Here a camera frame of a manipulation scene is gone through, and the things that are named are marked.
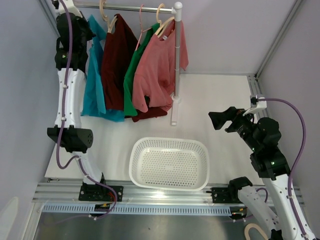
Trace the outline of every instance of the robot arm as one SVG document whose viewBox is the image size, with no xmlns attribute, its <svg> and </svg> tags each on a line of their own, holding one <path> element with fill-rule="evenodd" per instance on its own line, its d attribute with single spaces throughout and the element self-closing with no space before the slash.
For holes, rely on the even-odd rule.
<svg viewBox="0 0 320 240">
<path fill-rule="evenodd" d="M 228 186 L 230 194 L 250 209 L 270 239 L 315 240 L 316 237 L 302 213 L 293 186 L 291 196 L 288 194 L 290 168 L 285 156 L 278 148 L 281 138 L 278 122 L 269 117 L 263 117 L 257 123 L 252 122 L 253 114 L 267 107 L 265 102 L 259 102 L 257 99 L 259 99 L 258 96 L 251 99 L 251 108 L 248 110 L 230 107 L 224 112 L 210 112 L 209 116 L 215 130 L 221 129 L 226 121 L 232 121 L 225 131 L 237 132 L 253 151 L 250 155 L 251 164 L 272 195 L 278 215 L 264 203 L 246 177 L 230 181 Z M 305 235 L 299 228 L 290 198 L 294 201 Z"/>
<path fill-rule="evenodd" d="M 93 144 L 93 132 L 90 129 L 82 128 L 79 106 L 81 99 L 80 88 L 85 84 L 85 68 L 88 59 L 87 41 L 91 40 L 95 35 L 90 30 L 86 19 L 75 7 L 73 1 L 65 1 L 64 4 L 71 19 L 72 52 L 69 52 L 69 24 L 66 11 L 61 3 L 53 1 L 53 5 L 60 13 L 56 19 L 60 37 L 57 39 L 55 55 L 59 80 L 59 104 L 54 127 L 48 128 L 47 134 L 58 144 L 59 134 L 62 131 L 61 141 L 57 148 L 65 148 L 67 152 L 80 157 L 85 172 L 93 180 L 101 183 L 104 180 L 104 176 L 90 152 L 90 147 Z M 68 59 L 71 62 L 65 82 Z M 83 178 L 83 182 L 88 185 L 95 184 L 87 177 Z"/>
</svg>

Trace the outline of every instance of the pink t-shirt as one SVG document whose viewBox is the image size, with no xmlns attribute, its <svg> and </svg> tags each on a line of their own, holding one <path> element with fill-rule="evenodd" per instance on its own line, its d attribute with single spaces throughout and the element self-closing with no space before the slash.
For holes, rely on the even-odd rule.
<svg viewBox="0 0 320 240">
<path fill-rule="evenodd" d="M 145 96 L 150 98 L 150 108 L 161 107 L 168 111 L 172 106 L 170 95 L 175 89 L 175 34 L 174 20 L 160 38 L 154 34 L 135 71 L 132 103 L 143 113 L 148 111 Z M 185 30 L 181 22 L 180 67 L 186 70 L 188 63 Z"/>
</svg>

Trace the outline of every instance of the black mounting bracket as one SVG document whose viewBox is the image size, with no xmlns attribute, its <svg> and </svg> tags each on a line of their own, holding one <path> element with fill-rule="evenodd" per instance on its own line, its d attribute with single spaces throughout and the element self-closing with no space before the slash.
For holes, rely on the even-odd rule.
<svg viewBox="0 0 320 240">
<path fill-rule="evenodd" d="M 242 176 L 230 180 L 228 187 L 212 187 L 207 193 L 211 194 L 214 204 L 241 204 L 238 191 L 246 186 L 253 186 L 253 184 L 247 177 Z"/>
<path fill-rule="evenodd" d="M 211 194 L 214 204 L 241 204 L 241 201 L 232 198 L 227 187 L 212 187 L 207 193 Z"/>
<path fill-rule="evenodd" d="M 60 127 L 48 127 L 46 134 L 55 142 L 58 143 L 58 136 Z M 82 152 L 86 153 L 94 141 L 94 134 L 91 129 L 84 128 L 64 128 L 62 130 L 62 137 L 60 147 L 65 148 L 68 153 Z"/>
<path fill-rule="evenodd" d="M 106 184 L 106 180 L 102 175 L 102 179 L 100 181 L 102 184 Z M 122 197 L 124 193 L 123 186 L 109 186 L 116 192 L 117 202 L 122 202 Z M 97 185 L 97 184 L 86 184 L 82 183 L 80 193 L 79 193 L 79 201 L 87 201 L 87 202 L 113 202 L 113 192 L 109 189 Z"/>
</svg>

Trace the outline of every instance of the pink hanger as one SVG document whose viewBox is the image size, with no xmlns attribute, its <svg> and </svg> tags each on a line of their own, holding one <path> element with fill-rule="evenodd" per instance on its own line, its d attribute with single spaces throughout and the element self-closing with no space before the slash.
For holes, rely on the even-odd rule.
<svg viewBox="0 0 320 240">
<path fill-rule="evenodd" d="M 142 20 L 141 20 L 141 11 L 142 11 L 142 7 L 144 6 L 144 4 L 141 4 L 140 6 L 140 11 L 139 11 L 139 19 L 140 19 L 140 28 L 141 28 L 141 33 L 140 33 L 140 37 L 139 37 L 139 40 L 138 40 L 138 43 L 136 44 L 136 47 L 135 47 L 135 50 L 137 51 L 138 49 L 138 46 L 139 46 L 139 43 L 140 43 L 140 40 L 141 40 L 141 37 L 142 37 L 142 33 L 148 31 L 151 29 L 151 27 L 149 27 L 148 29 L 146 30 L 143 30 L 143 27 L 142 27 Z"/>
</svg>

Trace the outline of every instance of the blue t-shirt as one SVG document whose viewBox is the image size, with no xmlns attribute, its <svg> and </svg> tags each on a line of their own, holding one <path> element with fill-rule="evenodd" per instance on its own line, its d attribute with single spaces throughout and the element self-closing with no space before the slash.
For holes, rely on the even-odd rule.
<svg viewBox="0 0 320 240">
<path fill-rule="evenodd" d="M 96 35 L 92 39 L 92 46 L 89 49 L 89 67 L 84 89 L 82 116 L 101 117 L 114 122 L 123 122 L 125 114 L 120 110 L 107 109 L 105 105 L 104 89 L 101 82 L 101 65 L 104 50 L 100 41 L 106 38 L 106 32 L 91 15 L 88 19 L 91 31 Z"/>
</svg>

